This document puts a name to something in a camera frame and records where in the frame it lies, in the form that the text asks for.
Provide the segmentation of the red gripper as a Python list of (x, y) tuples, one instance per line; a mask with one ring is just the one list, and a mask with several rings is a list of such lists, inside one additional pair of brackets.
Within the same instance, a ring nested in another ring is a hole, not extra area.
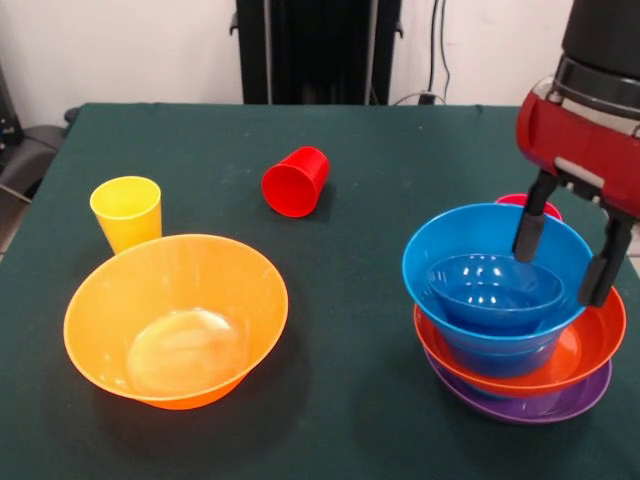
[(555, 175), (586, 183), (602, 204), (626, 213), (609, 213), (604, 245), (591, 259), (579, 290), (581, 304), (602, 307), (631, 243), (632, 217), (639, 217), (639, 121), (582, 105), (554, 93), (553, 87), (551, 77), (540, 80), (517, 117), (518, 147), (543, 170), (528, 191), (512, 253), (523, 263), (534, 260), (544, 208), (558, 186)]

